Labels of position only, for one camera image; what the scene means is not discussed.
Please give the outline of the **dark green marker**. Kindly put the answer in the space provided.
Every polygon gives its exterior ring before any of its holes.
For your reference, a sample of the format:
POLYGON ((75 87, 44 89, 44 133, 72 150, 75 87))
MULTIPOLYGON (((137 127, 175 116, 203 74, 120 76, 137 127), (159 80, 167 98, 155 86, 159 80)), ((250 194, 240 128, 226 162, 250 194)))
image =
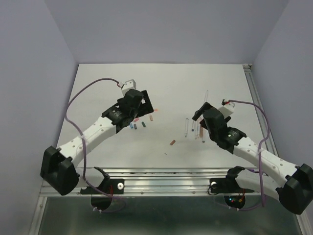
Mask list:
POLYGON ((209 94, 209 91, 206 90, 205 96, 204 96, 204 99, 203 99, 203 102, 204 102, 204 103, 207 103, 207 102, 208 102, 208 94, 209 94))

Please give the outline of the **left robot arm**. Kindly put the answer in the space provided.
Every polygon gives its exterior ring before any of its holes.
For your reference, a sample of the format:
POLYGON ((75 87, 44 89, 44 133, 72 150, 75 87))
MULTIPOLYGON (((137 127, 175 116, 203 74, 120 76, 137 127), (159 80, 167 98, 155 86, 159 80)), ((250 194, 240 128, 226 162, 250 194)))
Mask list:
POLYGON ((44 151, 40 176, 60 195, 69 194, 85 179, 86 170, 76 171, 80 162, 87 161, 87 154, 106 139, 126 128, 135 118, 154 112, 146 90, 129 89, 117 103, 104 111, 85 131, 66 144, 44 151))

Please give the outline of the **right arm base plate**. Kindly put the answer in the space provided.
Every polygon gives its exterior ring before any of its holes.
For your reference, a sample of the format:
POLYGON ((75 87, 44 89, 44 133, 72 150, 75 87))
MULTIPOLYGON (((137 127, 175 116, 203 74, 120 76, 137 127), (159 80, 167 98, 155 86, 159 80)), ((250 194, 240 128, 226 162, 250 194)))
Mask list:
POLYGON ((224 178, 211 178, 207 193, 209 195, 218 195, 220 193, 226 194, 226 196, 224 196, 224 201, 227 206, 245 211, 245 209, 243 209, 246 203, 245 194, 254 191, 239 186, 235 180, 239 173, 242 173, 244 170, 245 168, 236 166, 229 169, 224 178))

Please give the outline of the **front aluminium rail frame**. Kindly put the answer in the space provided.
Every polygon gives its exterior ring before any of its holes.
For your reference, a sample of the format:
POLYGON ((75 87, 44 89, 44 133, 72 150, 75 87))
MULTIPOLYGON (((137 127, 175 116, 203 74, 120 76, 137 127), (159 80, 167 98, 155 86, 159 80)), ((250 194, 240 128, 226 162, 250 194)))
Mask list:
MULTIPOLYGON (((211 178, 224 178, 227 168, 102 168, 111 178, 125 180, 121 196, 206 196, 211 178)), ((277 197, 277 189, 283 188, 300 167, 279 161, 264 169, 262 178, 256 169, 245 169, 235 179, 239 186, 260 192, 263 183, 264 193, 277 197)), ((89 179, 93 173, 87 173, 89 179)))

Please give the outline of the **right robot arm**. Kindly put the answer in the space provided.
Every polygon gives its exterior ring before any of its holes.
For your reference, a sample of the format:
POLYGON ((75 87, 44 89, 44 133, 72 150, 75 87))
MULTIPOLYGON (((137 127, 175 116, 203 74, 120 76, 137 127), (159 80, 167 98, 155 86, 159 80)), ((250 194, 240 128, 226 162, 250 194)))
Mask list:
POLYGON ((195 111, 192 119, 199 120, 202 128, 208 131, 210 139, 221 149, 240 157, 255 167, 257 171, 236 166, 227 171, 223 178, 212 178, 208 193, 223 193, 225 202, 231 208, 241 210, 245 197, 231 197, 232 193, 261 193, 278 200, 281 205, 293 214, 302 214, 313 200, 313 169, 287 162, 263 149, 243 131, 230 127, 235 105, 223 101, 220 108, 208 102, 195 111))

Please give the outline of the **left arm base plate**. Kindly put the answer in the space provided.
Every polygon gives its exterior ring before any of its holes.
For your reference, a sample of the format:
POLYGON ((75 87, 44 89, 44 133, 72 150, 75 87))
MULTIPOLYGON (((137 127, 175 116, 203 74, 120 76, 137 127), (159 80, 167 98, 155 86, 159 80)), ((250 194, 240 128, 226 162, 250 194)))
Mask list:
POLYGON ((80 185, 81 195, 90 195, 90 203, 94 211, 99 213, 119 212, 126 206, 126 201, 119 197, 124 193, 125 180, 123 178, 111 178, 100 167, 87 169, 87 173, 93 173, 89 177, 88 184, 82 180, 80 185))

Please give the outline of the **right side aluminium rail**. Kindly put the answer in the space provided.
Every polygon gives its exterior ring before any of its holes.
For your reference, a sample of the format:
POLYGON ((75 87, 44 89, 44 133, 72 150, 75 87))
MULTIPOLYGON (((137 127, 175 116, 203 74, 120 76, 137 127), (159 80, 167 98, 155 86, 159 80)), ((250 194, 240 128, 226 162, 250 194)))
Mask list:
MULTIPOLYGON (((252 70, 251 70, 251 65, 250 64, 243 64, 243 70, 246 76, 246 81, 250 90, 250 94, 252 97, 252 101, 253 103, 255 103, 256 105, 258 105, 263 111, 264 108, 262 106, 255 82, 254 82, 254 78, 253 78, 253 74, 252 74, 252 70)), ((267 122, 266 122, 266 118, 263 116, 262 112, 258 109, 255 108, 256 114, 257 114, 257 118, 261 127, 261 131, 262 131, 262 135, 263 137, 265 137, 267 135, 267 122)), ((274 143, 274 139, 272 136, 272 133, 270 133, 269 138, 265 141, 264 143, 266 149, 271 152, 272 154, 274 154, 275 156, 278 156, 278 152, 274 143)))

